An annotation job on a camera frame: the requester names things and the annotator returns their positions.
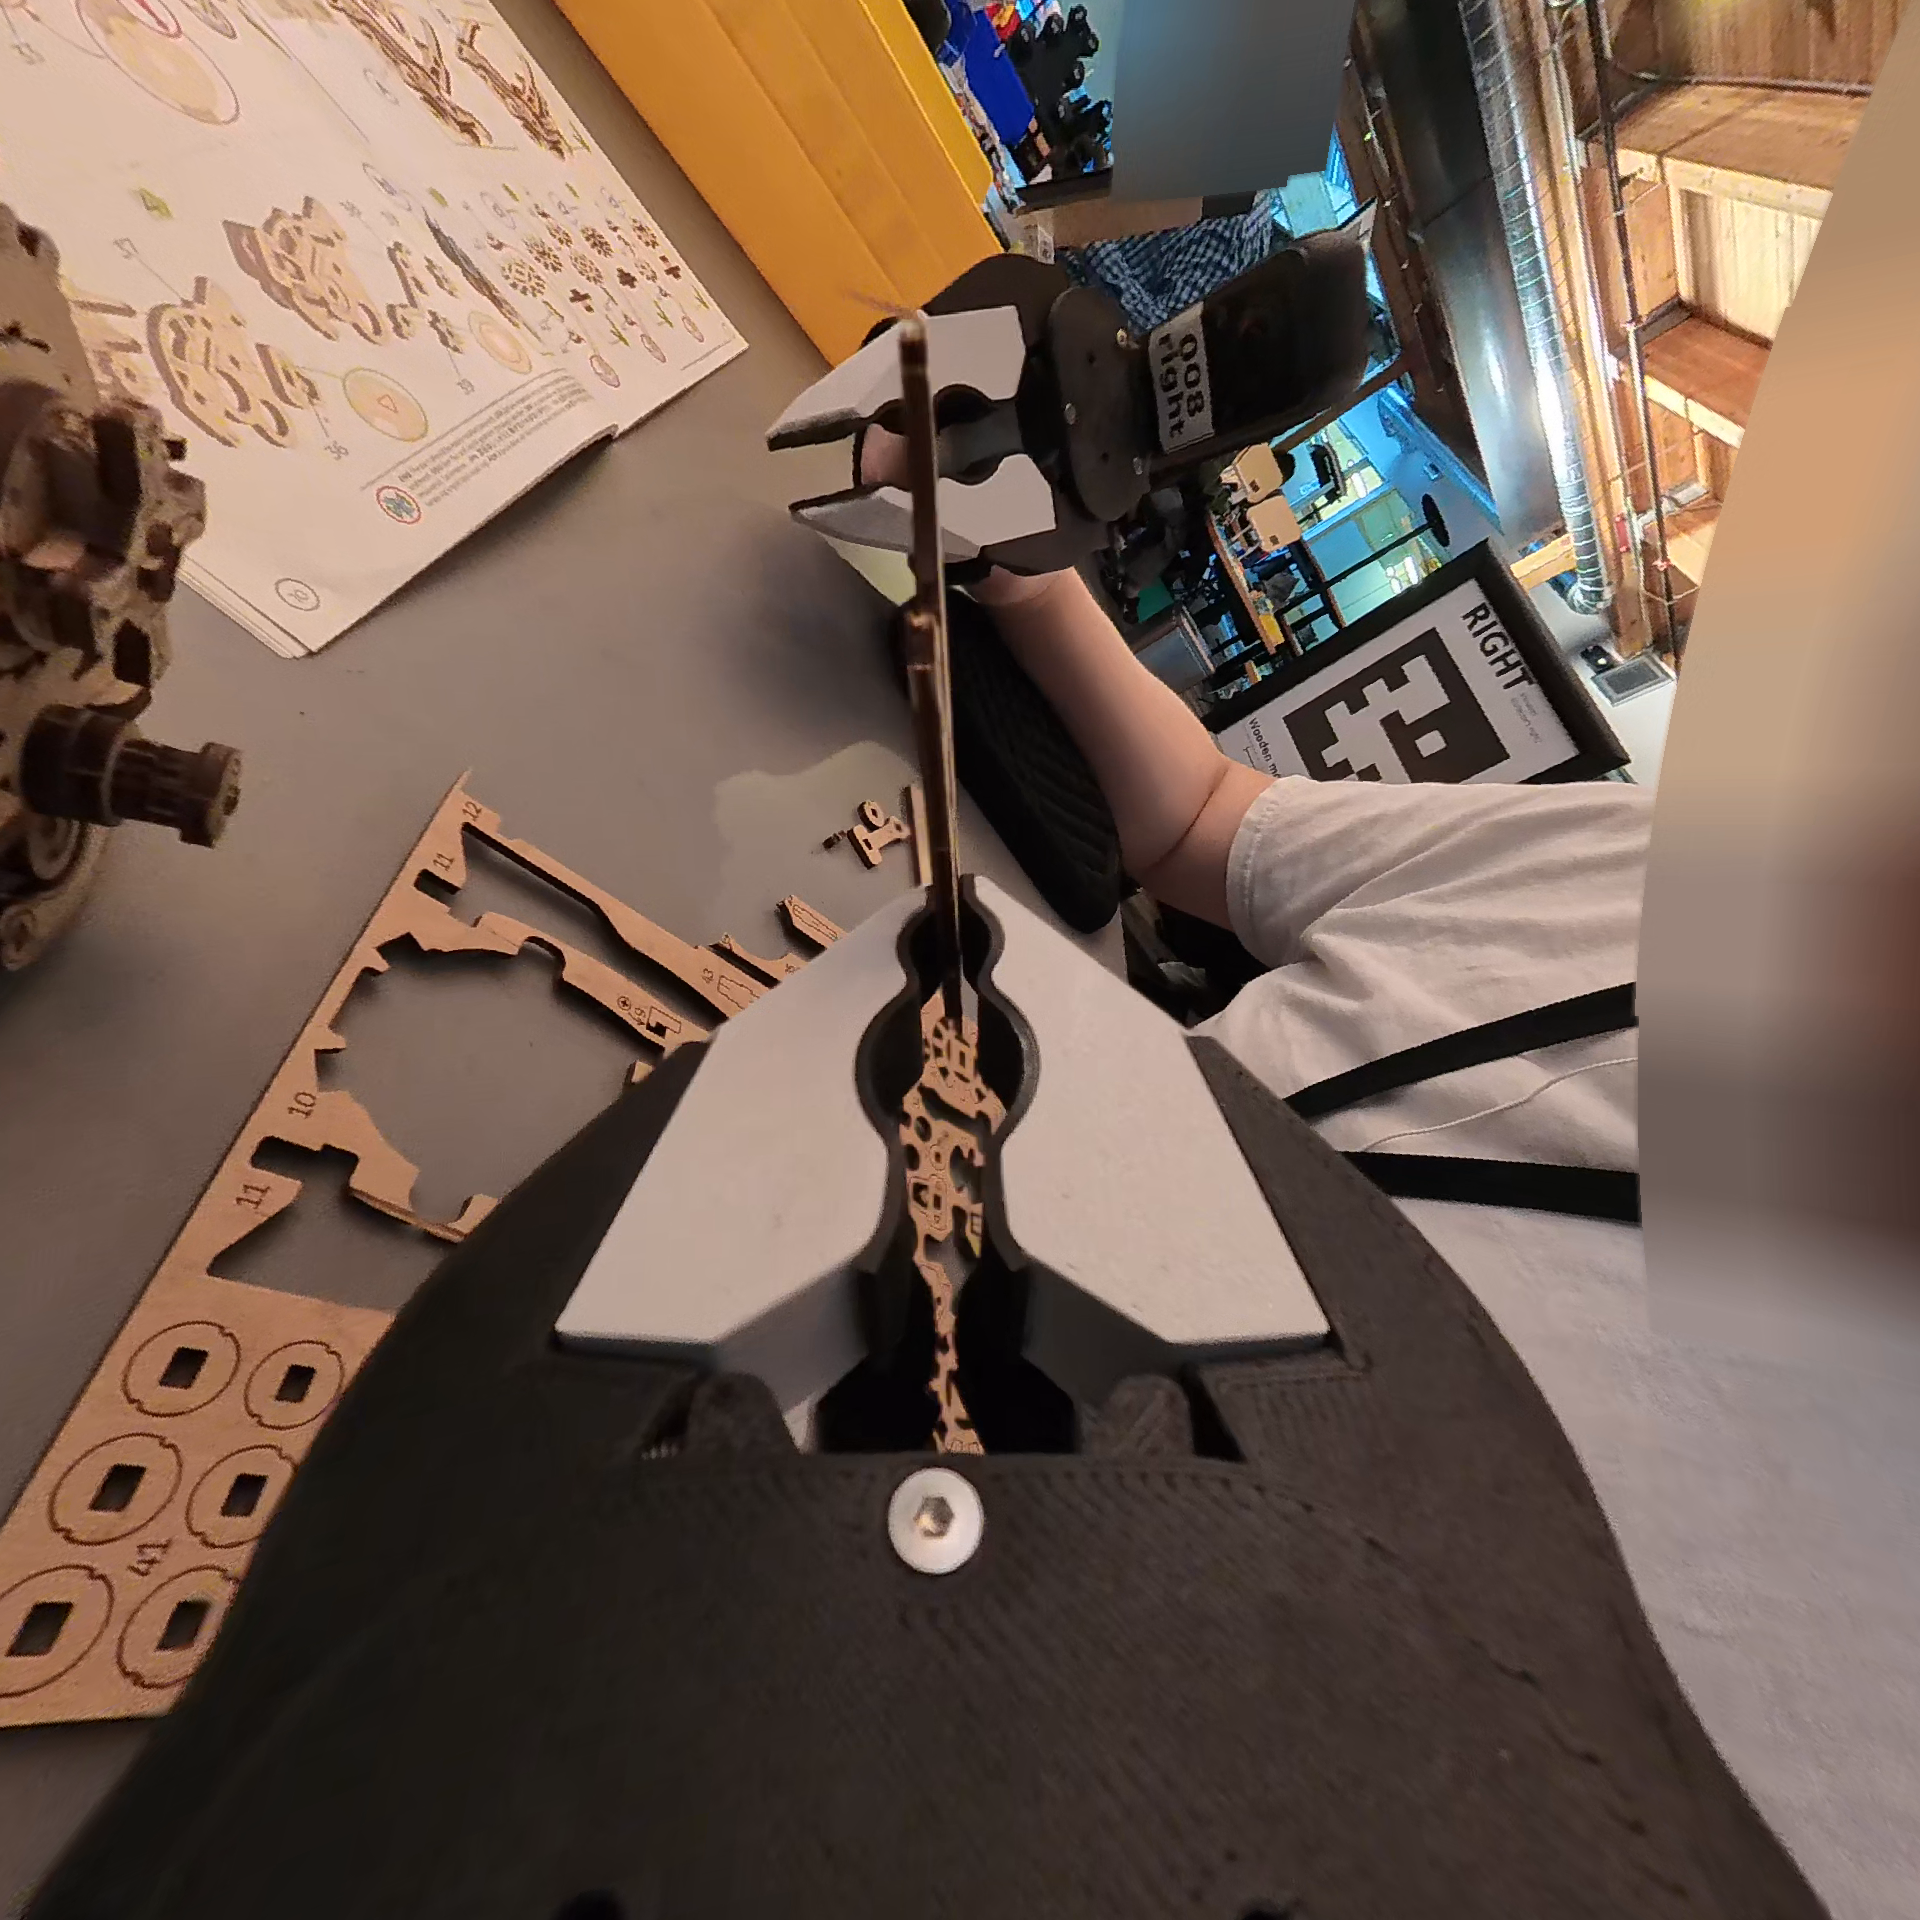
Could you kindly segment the yellow plastic bin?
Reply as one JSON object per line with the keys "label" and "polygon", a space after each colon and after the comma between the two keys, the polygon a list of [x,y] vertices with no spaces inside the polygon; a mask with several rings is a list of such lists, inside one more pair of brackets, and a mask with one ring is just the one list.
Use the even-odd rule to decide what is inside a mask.
{"label": "yellow plastic bin", "polygon": [[563,2],[827,363],[996,257],[993,171],[898,2]]}

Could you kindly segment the black white marker sign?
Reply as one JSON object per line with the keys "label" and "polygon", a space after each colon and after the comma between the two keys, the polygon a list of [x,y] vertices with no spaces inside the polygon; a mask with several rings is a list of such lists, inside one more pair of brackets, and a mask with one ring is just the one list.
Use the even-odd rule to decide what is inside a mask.
{"label": "black white marker sign", "polygon": [[1278,668],[1204,719],[1269,777],[1561,784],[1627,748],[1490,544]]}

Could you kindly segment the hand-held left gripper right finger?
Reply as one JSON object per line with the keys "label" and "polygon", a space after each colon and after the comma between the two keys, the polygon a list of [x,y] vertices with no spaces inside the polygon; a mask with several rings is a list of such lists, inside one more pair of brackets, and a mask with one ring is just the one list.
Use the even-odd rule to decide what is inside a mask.
{"label": "hand-held left gripper right finger", "polygon": [[1070,1450],[1125,1380],[1323,1353],[1333,1328],[1189,1033],[996,882],[964,880],[1002,1119],[964,1282],[985,1450]]}

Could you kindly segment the person's white shirt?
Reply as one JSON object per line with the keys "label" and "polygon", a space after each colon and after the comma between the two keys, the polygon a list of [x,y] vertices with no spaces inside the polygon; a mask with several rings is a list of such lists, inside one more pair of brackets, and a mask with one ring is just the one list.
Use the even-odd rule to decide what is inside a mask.
{"label": "person's white shirt", "polygon": [[[1211,862],[1263,967],[1203,1031],[1274,1092],[1638,972],[1635,784],[1315,784]],[[1834,1916],[1916,1916],[1916,1356],[1649,1292],[1638,1231],[1402,1204],[1524,1361],[1651,1628]]]}

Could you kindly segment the wooden parts sheet with rings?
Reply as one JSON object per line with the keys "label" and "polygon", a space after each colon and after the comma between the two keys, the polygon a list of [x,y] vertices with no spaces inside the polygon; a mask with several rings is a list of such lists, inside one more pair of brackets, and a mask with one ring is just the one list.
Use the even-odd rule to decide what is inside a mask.
{"label": "wooden parts sheet with rings", "polygon": [[[628,972],[550,929],[452,899],[484,849],[586,908],[635,964],[679,982],[702,1016],[671,1011]],[[741,1012],[802,967],[730,935],[689,945],[553,855],[507,834],[459,780],[347,950],[178,1238],[113,1337],[3,1531],[3,1724],[165,1714],[226,1622],[260,1531],[341,1398],[383,1337],[382,1311],[221,1278],[215,1264],[301,1198],[257,1163],[268,1145],[341,1158],[346,1194],[406,1232],[458,1243],[497,1201],[417,1209],[419,1169],[347,1089],[322,1083],[341,1017],[393,947],[423,955],[549,955],[559,987],[641,1047],[630,1080]]]}

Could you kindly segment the wooden storage rack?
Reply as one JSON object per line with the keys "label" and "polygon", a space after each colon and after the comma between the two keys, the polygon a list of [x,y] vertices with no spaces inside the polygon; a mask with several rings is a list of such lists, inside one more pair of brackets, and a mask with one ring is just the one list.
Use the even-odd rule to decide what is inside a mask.
{"label": "wooden storage rack", "polygon": [[1618,355],[1618,633],[1678,665],[1761,382],[1903,2],[1575,6],[1579,207]]}

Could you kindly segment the thin wooden parts sheet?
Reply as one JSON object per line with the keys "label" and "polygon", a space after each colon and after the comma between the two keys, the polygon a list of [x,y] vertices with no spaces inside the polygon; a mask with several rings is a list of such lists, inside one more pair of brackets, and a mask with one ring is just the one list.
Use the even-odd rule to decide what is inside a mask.
{"label": "thin wooden parts sheet", "polygon": [[940,518],[940,430],[931,380],[931,323],[918,310],[901,320],[901,393],[907,561],[915,579],[903,612],[907,699],[922,763],[915,836],[924,854],[932,962],[918,991],[918,1076],[903,1100],[898,1139],[906,1153],[911,1258],[927,1297],[932,1361],[932,1448],[980,1456],[983,1444],[958,1376],[958,1302],[985,1235],[977,1196],[985,1145],[1002,1115],[977,1070],[977,1023],[964,1007],[955,854],[955,763],[951,644],[947,630],[945,534]]}

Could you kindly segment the dark wooden mechanical model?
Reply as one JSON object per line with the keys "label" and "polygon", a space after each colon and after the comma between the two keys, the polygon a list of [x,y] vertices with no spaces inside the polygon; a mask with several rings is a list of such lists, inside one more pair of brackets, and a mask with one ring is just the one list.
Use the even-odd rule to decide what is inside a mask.
{"label": "dark wooden mechanical model", "polygon": [[4,975],[63,937],[113,831],[211,849],[237,807],[237,750],[140,729],[205,528],[182,456],[154,408],[99,388],[53,238],[3,208]]}

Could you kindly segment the person's right forearm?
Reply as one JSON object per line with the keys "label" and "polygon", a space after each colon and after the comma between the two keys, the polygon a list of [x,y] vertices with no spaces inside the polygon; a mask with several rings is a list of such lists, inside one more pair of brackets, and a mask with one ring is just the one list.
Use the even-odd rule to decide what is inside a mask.
{"label": "person's right forearm", "polygon": [[1078,572],[996,567],[970,595],[1089,762],[1126,875],[1165,905],[1230,929],[1231,851],[1274,777],[1218,750],[1180,696],[1135,662]]}

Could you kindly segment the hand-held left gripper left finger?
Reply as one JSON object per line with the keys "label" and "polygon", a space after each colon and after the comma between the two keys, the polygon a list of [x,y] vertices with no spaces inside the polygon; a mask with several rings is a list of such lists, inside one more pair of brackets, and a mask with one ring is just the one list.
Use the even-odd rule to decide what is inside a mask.
{"label": "hand-held left gripper left finger", "polygon": [[825,1450],[937,1444],[903,1144],[925,924],[925,892],[898,897],[690,1052],[557,1315],[567,1356],[753,1378]]}

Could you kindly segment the printed instruction booklet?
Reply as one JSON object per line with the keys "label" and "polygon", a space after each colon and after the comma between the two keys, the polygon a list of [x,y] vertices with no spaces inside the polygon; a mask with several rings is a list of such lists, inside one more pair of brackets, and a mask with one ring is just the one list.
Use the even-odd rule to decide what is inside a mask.
{"label": "printed instruction booklet", "polygon": [[290,659],[748,348],[491,6],[4,2],[3,162]]}

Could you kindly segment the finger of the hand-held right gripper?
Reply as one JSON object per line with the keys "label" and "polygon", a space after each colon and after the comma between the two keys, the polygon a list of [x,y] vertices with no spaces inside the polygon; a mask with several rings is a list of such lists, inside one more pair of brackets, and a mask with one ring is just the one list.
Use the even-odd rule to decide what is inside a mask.
{"label": "finger of the hand-held right gripper", "polygon": [[[771,450],[851,441],[863,426],[906,433],[901,326],[884,328],[769,427]],[[942,454],[1041,454],[1025,433],[1027,340],[1015,306],[927,311],[927,392]]]}
{"label": "finger of the hand-held right gripper", "polygon": [[[1074,536],[1063,530],[1057,499],[1041,470],[1012,456],[980,483],[942,478],[937,510],[948,566],[980,562],[1012,575],[1074,567]],[[843,546],[909,559],[915,510],[906,449],[857,449],[855,483],[795,500],[789,518]]]}

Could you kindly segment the silver ventilation duct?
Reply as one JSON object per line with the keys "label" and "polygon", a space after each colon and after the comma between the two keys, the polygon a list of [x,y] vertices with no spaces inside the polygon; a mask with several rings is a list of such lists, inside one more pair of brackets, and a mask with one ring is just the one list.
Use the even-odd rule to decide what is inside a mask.
{"label": "silver ventilation duct", "polygon": [[1603,540],[1593,478],[1577,435],[1569,336],[1553,290],[1542,185],[1530,155],[1515,43],[1497,2],[1461,2],[1458,12],[1519,303],[1527,363],[1548,444],[1553,487],[1572,548],[1575,586],[1569,602],[1575,612],[1599,616],[1614,606],[1617,590],[1607,572],[1610,552]]}

